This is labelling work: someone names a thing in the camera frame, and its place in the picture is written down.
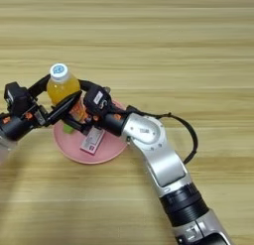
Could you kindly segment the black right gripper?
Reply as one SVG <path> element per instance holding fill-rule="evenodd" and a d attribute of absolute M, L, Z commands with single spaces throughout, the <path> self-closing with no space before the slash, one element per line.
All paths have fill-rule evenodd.
<path fill-rule="evenodd" d="M 88 91 L 96 86 L 96 83 L 88 80 L 80 79 L 78 82 L 83 91 Z M 94 125 L 96 128 L 104 129 L 113 135 L 121 135 L 129 116 L 128 111 L 114 104 L 107 105 L 102 109 L 93 107 L 90 109 L 90 114 L 93 117 L 93 121 L 88 123 L 80 123 L 71 119 L 65 119 L 63 122 L 81 134 L 88 134 Z"/>

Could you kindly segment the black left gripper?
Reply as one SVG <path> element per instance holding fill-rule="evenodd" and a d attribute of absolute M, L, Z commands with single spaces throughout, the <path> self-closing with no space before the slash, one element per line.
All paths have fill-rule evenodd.
<path fill-rule="evenodd" d="M 47 90 L 47 84 L 51 76 L 47 74 L 39 81 L 28 88 L 32 96 L 39 96 Z M 4 136 L 11 141 L 19 141 L 30 131 L 47 125 L 55 125 L 62 120 L 68 125 L 76 124 L 70 114 L 71 109 L 81 96 L 81 91 L 77 91 L 62 100 L 53 111 L 49 113 L 42 105 L 16 106 L 8 113 L 0 114 L 0 130 Z"/>

